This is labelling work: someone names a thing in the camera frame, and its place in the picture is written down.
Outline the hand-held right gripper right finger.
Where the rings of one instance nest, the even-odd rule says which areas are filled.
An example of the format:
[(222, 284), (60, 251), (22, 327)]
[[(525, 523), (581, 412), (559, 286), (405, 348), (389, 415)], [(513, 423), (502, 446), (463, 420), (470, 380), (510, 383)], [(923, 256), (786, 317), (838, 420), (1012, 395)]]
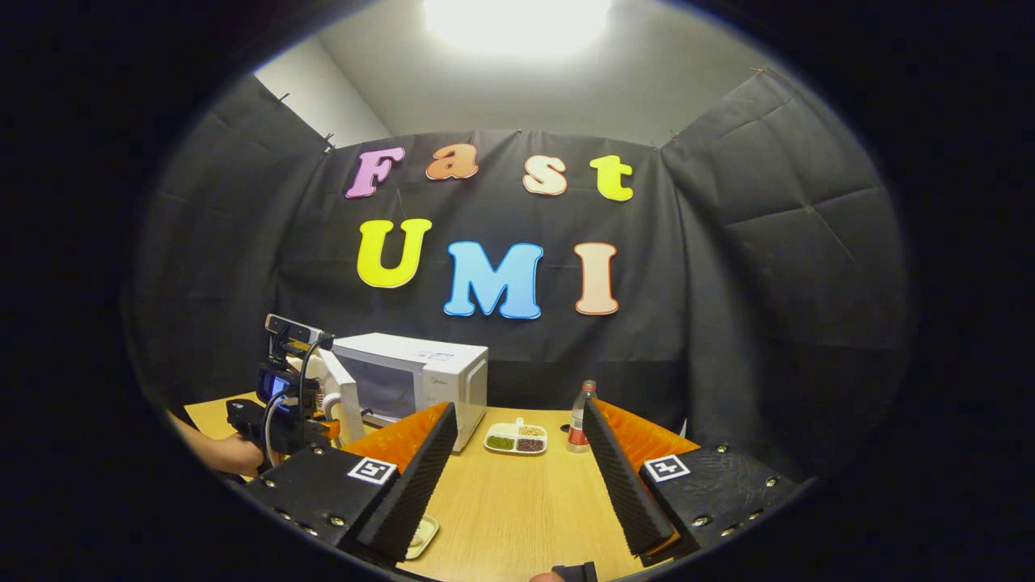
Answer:
[(583, 426), (629, 551), (643, 566), (724, 544), (776, 513), (800, 483), (728, 442), (694, 442), (592, 399)]

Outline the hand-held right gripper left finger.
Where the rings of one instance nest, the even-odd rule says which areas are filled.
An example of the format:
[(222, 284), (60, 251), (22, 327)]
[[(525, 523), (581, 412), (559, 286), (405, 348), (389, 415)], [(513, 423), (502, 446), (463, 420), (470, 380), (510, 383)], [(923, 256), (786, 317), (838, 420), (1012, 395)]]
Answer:
[(313, 442), (243, 486), (259, 508), (308, 539), (394, 568), (459, 437), (454, 402), (442, 402), (336, 449)]

